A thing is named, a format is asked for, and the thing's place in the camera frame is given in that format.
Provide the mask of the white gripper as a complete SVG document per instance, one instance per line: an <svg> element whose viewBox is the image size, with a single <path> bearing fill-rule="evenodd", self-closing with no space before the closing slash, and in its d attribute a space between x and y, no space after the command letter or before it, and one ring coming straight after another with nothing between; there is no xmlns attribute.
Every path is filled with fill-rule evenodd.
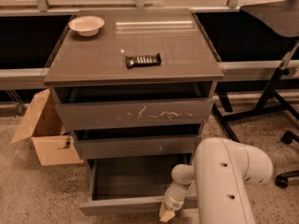
<svg viewBox="0 0 299 224"><path fill-rule="evenodd" d="M161 222L168 222L175 216L175 211L182 208L185 198L191 193L194 182L188 185L173 181L164 194L164 202L161 204L159 218Z"/></svg>

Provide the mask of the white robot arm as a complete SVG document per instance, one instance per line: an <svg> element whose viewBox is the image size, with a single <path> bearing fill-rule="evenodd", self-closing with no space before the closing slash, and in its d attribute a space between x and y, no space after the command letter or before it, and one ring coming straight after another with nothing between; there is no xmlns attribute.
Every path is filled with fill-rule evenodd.
<svg viewBox="0 0 299 224"><path fill-rule="evenodd" d="M172 219L194 189L200 224L255 224L245 186L265 184L272 174L272 161L257 147L207 138L195 150L193 164L172 169L160 220Z"/></svg>

